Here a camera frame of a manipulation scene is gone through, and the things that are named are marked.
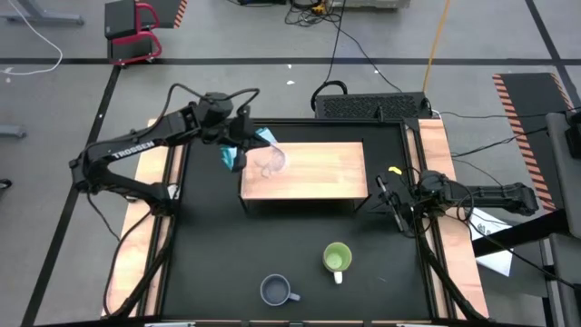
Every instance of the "mug handle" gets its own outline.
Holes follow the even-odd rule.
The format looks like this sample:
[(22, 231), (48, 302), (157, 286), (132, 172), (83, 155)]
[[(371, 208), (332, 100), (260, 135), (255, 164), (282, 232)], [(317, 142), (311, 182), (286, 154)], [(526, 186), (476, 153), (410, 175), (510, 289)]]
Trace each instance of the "mug handle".
[(343, 272), (334, 272), (333, 276), (335, 276), (335, 283), (337, 285), (343, 282)]
[(300, 295), (295, 294), (295, 293), (291, 293), (291, 294), (289, 294), (289, 300), (300, 301)]

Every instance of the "chair wheel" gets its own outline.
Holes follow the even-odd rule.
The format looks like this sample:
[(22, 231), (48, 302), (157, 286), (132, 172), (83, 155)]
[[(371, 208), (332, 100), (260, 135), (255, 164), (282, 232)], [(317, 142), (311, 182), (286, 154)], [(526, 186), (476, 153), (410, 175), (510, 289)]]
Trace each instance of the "chair wheel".
[(12, 181), (10, 181), (9, 179), (0, 180), (0, 190), (5, 190), (10, 186), (12, 186)]

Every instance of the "black line on floor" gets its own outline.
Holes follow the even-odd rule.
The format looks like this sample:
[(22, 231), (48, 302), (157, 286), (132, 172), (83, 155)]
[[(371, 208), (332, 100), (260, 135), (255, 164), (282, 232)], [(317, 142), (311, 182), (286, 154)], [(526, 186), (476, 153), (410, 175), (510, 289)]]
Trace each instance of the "black line on floor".
[[(107, 113), (107, 108), (111, 102), (111, 96), (117, 84), (117, 79), (119, 77), (121, 69), (116, 66), (113, 68), (111, 75), (109, 76), (109, 81), (103, 92), (103, 98), (99, 104), (99, 109), (94, 118), (93, 126), (89, 132), (87, 138), (87, 144), (96, 141), (99, 132), (101, 131), (101, 126), (103, 125), (103, 119)], [(61, 251), (63, 246), (64, 236), (68, 229), (69, 223), (73, 216), (73, 210), (76, 205), (76, 200), (79, 196), (78, 191), (71, 185), (69, 194), (66, 196), (66, 201), (64, 202), (64, 208), (61, 212), (61, 217), (59, 218), (58, 224), (56, 225), (56, 230), (54, 231), (53, 240), (48, 248), (46, 257), (44, 258), (43, 266), (38, 274), (38, 279), (36, 279), (36, 284), (34, 285), (33, 293), (26, 306), (25, 315), (23, 317), (22, 326), (33, 326), (38, 311), (41, 304), (43, 303), (44, 294), (48, 283), (50, 282), (51, 275), (53, 274), (54, 265), (58, 259), (58, 253)]]
[[(272, 57), (272, 58), (157, 58), (151, 64), (173, 65), (233, 65), (233, 64), (330, 64), (326, 57)], [(428, 58), (371, 58), (374, 64), (424, 65)], [(54, 58), (0, 58), (0, 64), (54, 64)], [(110, 64), (102, 58), (63, 59), (61, 64)], [(366, 58), (335, 58), (334, 64), (369, 64)], [(486, 59), (435, 58), (434, 65), (581, 65), (581, 59)]]
[(564, 61), (561, 60), (561, 56), (559, 55), (559, 52), (556, 50), (555, 44), (551, 39), (551, 35), (548, 33), (547, 27), (543, 22), (543, 18), (541, 18), (541, 14), (538, 12), (535, 2), (533, 0), (526, 0), (526, 3), (528, 6), (528, 10), (530, 11), (530, 14), (533, 16), (533, 20), (537, 25), (538, 32), (541, 34), (543, 42), (547, 47), (547, 51), (551, 55), (551, 59), (553, 59), (556, 62), (555, 64), (556, 70), (558, 71), (561, 77), (561, 81), (563, 82), (563, 86), (565, 87), (566, 92), (569, 94), (571, 102), (573, 102), (573, 106), (574, 107), (580, 106), (581, 99), (579, 98), (577, 89), (575, 88), (575, 85), (571, 80), (571, 76), (569, 76), (569, 73), (564, 66)]

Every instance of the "red chair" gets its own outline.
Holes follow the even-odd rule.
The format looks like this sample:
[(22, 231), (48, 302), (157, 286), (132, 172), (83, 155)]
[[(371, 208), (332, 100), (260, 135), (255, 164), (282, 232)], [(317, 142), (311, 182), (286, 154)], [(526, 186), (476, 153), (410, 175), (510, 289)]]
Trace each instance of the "red chair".
[[(153, 25), (142, 25), (140, 9), (153, 16)], [(160, 20), (149, 4), (134, 0), (120, 0), (105, 4), (105, 37), (108, 41), (108, 57), (112, 64), (126, 65), (140, 61), (151, 62), (162, 54), (162, 45), (152, 30), (160, 26)]]

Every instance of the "yellow cable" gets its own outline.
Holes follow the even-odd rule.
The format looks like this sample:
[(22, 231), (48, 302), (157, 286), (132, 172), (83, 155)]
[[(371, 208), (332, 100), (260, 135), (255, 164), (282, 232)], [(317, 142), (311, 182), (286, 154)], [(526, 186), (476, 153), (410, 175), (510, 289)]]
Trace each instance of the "yellow cable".
[(432, 68), (432, 60), (434, 59), (434, 54), (436, 53), (436, 48), (438, 47), (439, 35), (442, 33), (442, 28), (444, 27), (444, 23), (446, 22), (446, 16), (448, 15), (448, 8), (449, 7), (450, 7), (450, 0), (446, 0), (446, 6), (444, 7), (444, 13), (442, 13), (442, 16), (439, 19), (438, 31), (436, 32), (436, 39), (434, 40), (434, 43), (432, 44), (432, 51), (429, 54), (428, 67), (426, 68), (426, 75), (424, 76), (424, 85), (421, 88), (421, 91), (423, 93), (425, 93), (426, 90), (428, 89), (429, 71)]

